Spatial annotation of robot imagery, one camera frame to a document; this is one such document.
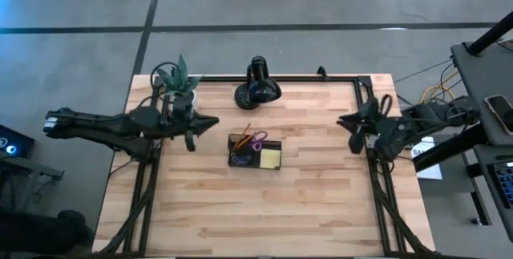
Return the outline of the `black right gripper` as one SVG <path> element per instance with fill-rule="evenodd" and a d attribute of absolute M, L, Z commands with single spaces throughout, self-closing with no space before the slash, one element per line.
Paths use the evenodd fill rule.
<path fill-rule="evenodd" d="M 353 154 L 360 154 L 365 147 L 365 137 L 374 136 L 374 150 L 380 160 L 394 160 L 402 150 L 402 146 L 394 141 L 398 127 L 398 117 L 388 117 L 392 107 L 391 98 L 370 98 L 363 103 L 358 112 L 341 115 L 337 124 L 349 132 L 349 149 Z"/>

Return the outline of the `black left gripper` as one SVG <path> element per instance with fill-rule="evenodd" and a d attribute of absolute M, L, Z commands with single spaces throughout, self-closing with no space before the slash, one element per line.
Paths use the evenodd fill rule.
<path fill-rule="evenodd" d="M 194 152 L 194 136 L 202 135 L 219 122 L 218 117 L 201 115 L 196 111 L 186 115 L 173 115 L 172 109 L 168 107 L 162 117 L 161 131 L 166 137 L 184 136 L 187 150 Z"/>

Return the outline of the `black pencil with white print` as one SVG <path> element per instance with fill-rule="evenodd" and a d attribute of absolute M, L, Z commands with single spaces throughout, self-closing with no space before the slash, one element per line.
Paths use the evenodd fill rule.
<path fill-rule="evenodd" d="M 241 137 L 240 139 L 236 142 L 236 144 L 234 145 L 234 148 L 237 149 L 245 140 L 245 137 L 246 137 L 246 132 L 248 131 L 248 129 L 250 128 L 251 126 L 251 123 L 248 123 L 248 125 L 246 126 L 246 128 L 242 131 L 241 133 Z"/>

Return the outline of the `orange pencil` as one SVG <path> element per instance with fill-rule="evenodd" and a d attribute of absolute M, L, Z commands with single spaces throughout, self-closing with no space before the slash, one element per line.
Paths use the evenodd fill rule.
<path fill-rule="evenodd" d="M 251 144 L 253 142 L 253 138 L 255 137 L 256 133 L 254 132 L 253 134 L 251 135 L 247 135 L 245 136 L 244 138 L 242 138 L 241 140 L 237 141 L 234 146 L 233 146 L 233 151 L 243 147 L 244 145 L 246 144 Z"/>

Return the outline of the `purple scissors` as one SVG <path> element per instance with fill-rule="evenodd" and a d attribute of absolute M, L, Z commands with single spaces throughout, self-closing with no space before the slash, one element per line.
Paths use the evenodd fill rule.
<path fill-rule="evenodd" d="M 251 139 L 249 141 L 249 144 L 250 144 L 252 150 L 255 152 L 259 152 L 262 149 L 263 143 L 267 137 L 268 137 L 268 132 L 265 132 L 265 131 L 254 132 L 251 135 Z"/>

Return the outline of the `yellow sticky note pad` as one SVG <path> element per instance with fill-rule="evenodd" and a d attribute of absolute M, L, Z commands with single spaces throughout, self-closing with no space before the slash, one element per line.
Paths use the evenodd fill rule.
<path fill-rule="evenodd" d="M 278 170 L 281 168 L 281 150 L 262 149 L 260 168 Z"/>

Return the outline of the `black mesh desk organizer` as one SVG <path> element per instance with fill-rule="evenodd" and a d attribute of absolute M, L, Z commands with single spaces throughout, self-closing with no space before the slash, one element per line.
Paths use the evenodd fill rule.
<path fill-rule="evenodd" d="M 260 157 L 261 157 L 261 151 L 255 152 L 252 150 L 250 144 L 246 144 L 243 147 L 233 151 L 234 144 L 240 139 L 241 134 L 230 134 L 228 137 L 228 165 L 230 167 L 238 167 L 238 168 L 260 168 Z M 268 140 L 265 139 L 263 143 L 262 149 L 275 149 L 275 150 L 281 150 L 282 155 L 282 142 L 276 141 L 276 140 Z M 230 154 L 235 153 L 238 156 L 245 156 L 247 158 L 247 164 L 246 165 L 240 165 L 240 166 L 233 166 L 229 163 L 230 161 Z"/>

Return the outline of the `green plant in white pot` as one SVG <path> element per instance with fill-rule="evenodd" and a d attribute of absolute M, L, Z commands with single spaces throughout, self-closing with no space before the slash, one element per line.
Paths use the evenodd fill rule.
<path fill-rule="evenodd" d="M 188 66 L 183 55 L 179 55 L 176 62 L 162 62 L 151 71 L 150 84 L 157 89 L 163 88 L 165 95 L 170 95 L 174 100 L 188 99 L 191 101 L 192 110 L 199 108 L 199 99 L 196 88 L 200 83 L 200 77 L 189 77 Z"/>

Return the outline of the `black desk lamp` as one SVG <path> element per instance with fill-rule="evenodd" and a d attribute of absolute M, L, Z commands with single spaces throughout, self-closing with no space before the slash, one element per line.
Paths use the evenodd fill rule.
<path fill-rule="evenodd" d="M 234 100 L 239 108 L 252 110 L 279 99 L 281 95 L 280 86 L 269 75 L 265 58 L 256 56 L 247 67 L 246 82 L 235 90 Z"/>

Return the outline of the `white paper sheet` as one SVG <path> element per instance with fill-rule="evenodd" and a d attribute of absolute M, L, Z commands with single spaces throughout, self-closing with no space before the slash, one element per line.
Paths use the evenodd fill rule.
<path fill-rule="evenodd" d="M 433 137 L 427 136 L 422 138 L 422 140 L 419 143 L 415 144 L 410 150 L 411 158 L 413 159 L 416 156 L 420 156 L 423 152 L 428 151 L 434 146 L 435 143 Z M 436 164 L 422 171 L 418 171 L 417 178 L 425 180 L 442 180 L 441 169 L 439 165 Z"/>

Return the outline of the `grey side desk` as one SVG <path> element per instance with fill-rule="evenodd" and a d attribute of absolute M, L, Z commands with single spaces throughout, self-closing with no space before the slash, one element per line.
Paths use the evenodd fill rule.
<path fill-rule="evenodd" d="M 513 206 L 508 208 L 503 189 L 493 173 L 498 163 L 513 163 L 513 135 L 506 133 L 486 104 L 486 98 L 503 95 L 513 105 L 513 52 L 494 44 L 483 55 L 473 56 L 464 45 L 450 48 L 454 64 L 470 97 L 479 105 L 480 127 L 487 142 L 473 147 L 484 179 L 498 210 L 504 229 L 513 243 Z"/>

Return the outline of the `smartphone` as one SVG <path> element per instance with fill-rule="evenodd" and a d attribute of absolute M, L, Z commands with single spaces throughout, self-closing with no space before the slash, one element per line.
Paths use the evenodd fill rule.
<path fill-rule="evenodd" d="M 492 95 L 484 99 L 484 103 L 497 120 L 500 127 L 513 136 L 513 105 L 504 95 Z"/>

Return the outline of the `keypad with blue keys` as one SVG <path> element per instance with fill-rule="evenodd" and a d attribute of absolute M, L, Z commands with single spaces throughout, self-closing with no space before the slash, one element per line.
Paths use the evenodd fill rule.
<path fill-rule="evenodd" d="M 513 208 L 513 162 L 489 164 L 487 169 L 504 207 Z"/>

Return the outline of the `black pole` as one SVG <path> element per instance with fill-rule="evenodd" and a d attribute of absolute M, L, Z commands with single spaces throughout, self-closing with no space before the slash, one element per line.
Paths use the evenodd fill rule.
<path fill-rule="evenodd" d="M 474 42 L 465 42 L 467 52 L 480 56 L 492 43 L 497 42 L 504 34 L 513 29 L 513 11 L 495 24 L 489 31 Z"/>

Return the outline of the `black device with blue light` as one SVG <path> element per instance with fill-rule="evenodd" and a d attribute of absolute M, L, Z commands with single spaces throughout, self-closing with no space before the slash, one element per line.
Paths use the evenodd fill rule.
<path fill-rule="evenodd" d="M 35 140 L 0 124 L 0 151 L 27 158 Z"/>

